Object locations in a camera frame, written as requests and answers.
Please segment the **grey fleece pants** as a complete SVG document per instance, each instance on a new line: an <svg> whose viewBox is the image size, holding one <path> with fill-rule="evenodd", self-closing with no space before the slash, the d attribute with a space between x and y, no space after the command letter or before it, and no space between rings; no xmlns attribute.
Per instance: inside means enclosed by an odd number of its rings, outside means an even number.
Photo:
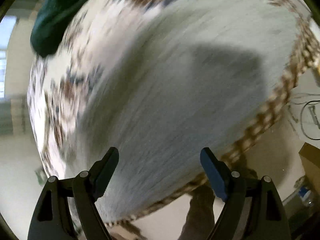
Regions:
<svg viewBox="0 0 320 240"><path fill-rule="evenodd" d="M177 0L147 23L93 92L74 132L78 168L114 146L97 202L135 218L197 184L200 150L234 162L276 120L312 60L295 0Z"/></svg>

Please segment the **person's grey trouser legs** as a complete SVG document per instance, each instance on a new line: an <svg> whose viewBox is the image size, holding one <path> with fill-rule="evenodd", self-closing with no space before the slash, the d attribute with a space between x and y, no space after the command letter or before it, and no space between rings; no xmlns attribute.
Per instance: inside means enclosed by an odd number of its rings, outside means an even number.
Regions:
<svg viewBox="0 0 320 240"><path fill-rule="evenodd" d="M190 195L189 211L178 239L207 239L215 225L214 192L209 184L203 184Z"/></svg>

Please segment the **floral bed blanket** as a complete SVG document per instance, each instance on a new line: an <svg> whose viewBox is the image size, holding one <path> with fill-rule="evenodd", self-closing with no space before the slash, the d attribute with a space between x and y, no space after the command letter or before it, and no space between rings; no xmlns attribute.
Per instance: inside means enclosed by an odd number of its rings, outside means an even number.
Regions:
<svg viewBox="0 0 320 240"><path fill-rule="evenodd" d="M36 57L30 74L28 106L37 148L47 175L65 179L91 168L93 164L86 169L78 168L73 138L94 90L137 33L175 1L88 0L68 25L56 53L45 58ZM306 9L298 0L295 1ZM311 29L310 34L309 54L312 60L299 76L319 64L319 42ZM206 181L203 171L197 184L191 185L189 190L183 191L178 197L191 193ZM178 197L169 197L164 205L157 204L135 218L125 218L114 223L103 222L114 226L136 220L159 210Z"/></svg>

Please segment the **brown cardboard box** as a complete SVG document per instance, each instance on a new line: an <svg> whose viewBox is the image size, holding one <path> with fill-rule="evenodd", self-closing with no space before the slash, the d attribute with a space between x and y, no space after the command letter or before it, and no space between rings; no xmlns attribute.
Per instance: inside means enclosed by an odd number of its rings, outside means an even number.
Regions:
<svg viewBox="0 0 320 240"><path fill-rule="evenodd" d="M320 154L319 148L304 143L299 151L305 175L315 191L320 194Z"/></svg>

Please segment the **dark green plush blanket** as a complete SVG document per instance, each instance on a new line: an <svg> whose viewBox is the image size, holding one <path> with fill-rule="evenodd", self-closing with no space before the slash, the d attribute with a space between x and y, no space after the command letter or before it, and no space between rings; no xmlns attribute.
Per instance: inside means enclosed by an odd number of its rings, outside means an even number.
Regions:
<svg viewBox="0 0 320 240"><path fill-rule="evenodd" d="M44 0L31 32L30 43L42 58L56 53L76 13L88 0Z"/></svg>

